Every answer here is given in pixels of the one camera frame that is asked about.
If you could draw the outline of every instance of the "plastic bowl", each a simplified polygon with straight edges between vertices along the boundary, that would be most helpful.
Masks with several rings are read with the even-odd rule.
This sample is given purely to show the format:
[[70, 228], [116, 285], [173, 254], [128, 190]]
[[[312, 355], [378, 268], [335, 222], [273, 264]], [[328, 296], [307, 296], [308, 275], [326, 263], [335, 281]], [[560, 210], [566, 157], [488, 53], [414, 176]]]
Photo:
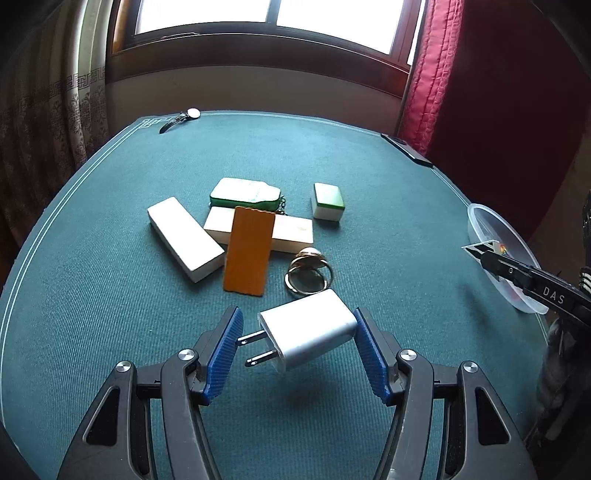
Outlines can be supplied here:
[[[478, 203], [468, 206], [468, 237], [471, 244], [498, 240], [507, 248], [507, 254], [527, 265], [540, 267], [534, 254], [509, 223], [494, 210]], [[548, 307], [526, 296], [523, 291], [514, 286], [510, 281], [501, 278], [497, 281], [490, 273], [488, 278], [496, 289], [501, 292], [506, 300], [516, 309], [526, 313], [548, 313]]]

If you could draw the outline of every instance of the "orange sponge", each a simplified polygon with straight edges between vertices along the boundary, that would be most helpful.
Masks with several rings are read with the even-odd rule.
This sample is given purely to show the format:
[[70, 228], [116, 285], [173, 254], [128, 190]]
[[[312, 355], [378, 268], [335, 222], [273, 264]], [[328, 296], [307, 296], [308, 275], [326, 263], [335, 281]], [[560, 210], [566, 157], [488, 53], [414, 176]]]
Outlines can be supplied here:
[[265, 293], [275, 214], [236, 207], [226, 254], [223, 289], [248, 295]]

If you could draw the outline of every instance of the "watch face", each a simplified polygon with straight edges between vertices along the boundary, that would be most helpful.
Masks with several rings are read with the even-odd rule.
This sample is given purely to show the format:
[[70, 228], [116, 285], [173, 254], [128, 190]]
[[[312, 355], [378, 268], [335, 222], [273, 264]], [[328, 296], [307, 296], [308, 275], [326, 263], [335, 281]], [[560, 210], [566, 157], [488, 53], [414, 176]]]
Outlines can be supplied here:
[[187, 115], [189, 116], [189, 118], [195, 119], [201, 116], [201, 112], [196, 108], [190, 108], [189, 110], [187, 110]]

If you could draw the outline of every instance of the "blue gripper pad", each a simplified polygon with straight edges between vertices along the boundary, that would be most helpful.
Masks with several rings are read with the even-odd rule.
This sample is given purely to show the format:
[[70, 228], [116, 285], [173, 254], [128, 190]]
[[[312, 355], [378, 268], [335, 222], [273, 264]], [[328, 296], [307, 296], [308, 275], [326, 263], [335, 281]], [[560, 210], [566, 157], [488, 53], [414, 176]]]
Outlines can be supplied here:
[[388, 385], [388, 368], [359, 309], [355, 309], [353, 314], [357, 320], [357, 331], [353, 338], [363, 368], [365, 368], [365, 374], [368, 376], [369, 385], [374, 395], [381, 398], [383, 403], [388, 404], [388, 400], [392, 396]]
[[203, 390], [203, 404], [206, 406], [222, 393], [234, 356], [236, 355], [236, 340], [242, 335], [243, 326], [244, 318], [242, 316], [242, 310], [236, 309], [220, 341], [217, 343], [211, 360], [207, 364], [207, 383]]

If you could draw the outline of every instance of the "screw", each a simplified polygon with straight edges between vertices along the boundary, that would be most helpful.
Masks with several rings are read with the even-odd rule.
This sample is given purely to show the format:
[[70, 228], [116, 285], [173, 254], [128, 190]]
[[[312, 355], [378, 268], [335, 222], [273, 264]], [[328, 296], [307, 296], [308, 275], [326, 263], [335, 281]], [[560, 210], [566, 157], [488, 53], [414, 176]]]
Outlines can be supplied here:
[[120, 372], [127, 372], [127, 370], [129, 370], [131, 368], [131, 362], [127, 361], [127, 360], [123, 360], [122, 362], [119, 362], [117, 364], [117, 366], [115, 367], [115, 369]]
[[402, 358], [403, 360], [406, 360], [407, 362], [410, 362], [411, 360], [414, 360], [417, 357], [417, 353], [413, 350], [402, 350], [400, 352], [400, 358]]
[[464, 362], [463, 367], [464, 370], [469, 374], [475, 374], [478, 372], [478, 365], [476, 365], [474, 362]]
[[186, 348], [178, 353], [178, 357], [184, 361], [192, 360], [195, 357], [195, 352], [190, 348]]

